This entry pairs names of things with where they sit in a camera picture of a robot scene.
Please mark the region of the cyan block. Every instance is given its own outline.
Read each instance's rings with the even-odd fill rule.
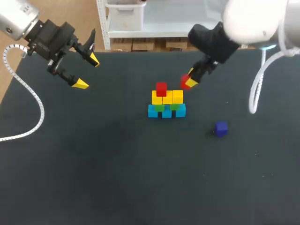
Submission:
[[[215,132],[218,137],[223,137],[228,134],[228,125],[226,122],[220,121],[215,125]]]
[[[176,111],[176,117],[185,117],[186,116],[186,104],[180,104],[179,110]]]
[[[154,105],[148,106],[148,117],[149,118],[158,118],[158,112],[155,111]]]
[[[165,111],[162,112],[162,118],[172,118],[170,105],[165,105]]]

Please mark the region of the toy block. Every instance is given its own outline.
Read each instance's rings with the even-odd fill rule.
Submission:
[[[173,104],[183,104],[183,90],[173,91]]]
[[[158,118],[158,112],[155,111],[154,105],[148,106],[148,117],[149,118]]]
[[[215,132],[218,137],[223,137],[228,133],[228,125],[226,122],[220,121],[215,125]]]
[[[172,90],[167,90],[167,96],[163,97],[163,104],[164,105],[173,104],[173,91]]]
[[[163,97],[156,96],[156,90],[152,91],[152,105],[161,105],[163,103]]]
[[[155,105],[154,108],[156,112],[163,112],[165,110],[165,105]]]
[[[177,111],[180,109],[180,105],[179,104],[172,104],[170,105],[171,111]]]
[[[180,104],[179,110],[176,111],[176,117],[185,117],[186,116],[186,104]]]
[[[189,86],[186,85],[186,82],[188,81],[188,79],[189,79],[189,76],[187,74],[184,74],[181,78],[180,86],[184,90],[190,90],[191,89]]]
[[[167,83],[162,83],[162,82],[156,83],[156,96],[157,97],[167,96]]]
[[[165,105],[165,110],[162,112],[162,118],[172,118],[172,111],[169,105]]]

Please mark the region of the dark blue cube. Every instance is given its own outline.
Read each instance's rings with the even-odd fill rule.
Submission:
[[[226,122],[217,122],[215,125],[215,132],[218,137],[223,137],[228,134],[228,125]]]

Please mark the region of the storage bin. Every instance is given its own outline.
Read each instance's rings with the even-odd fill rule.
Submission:
[[[113,30],[141,30],[144,22],[144,9],[147,2],[137,0],[107,0],[106,7],[111,17]]]

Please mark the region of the white shelf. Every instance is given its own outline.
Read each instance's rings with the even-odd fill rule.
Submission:
[[[168,38],[187,37],[188,32],[196,24],[213,29],[220,21],[220,13],[211,12],[205,4],[206,0],[184,0],[169,2],[168,0],[149,0],[145,7],[145,18],[142,30],[118,31],[109,27],[111,38]]]

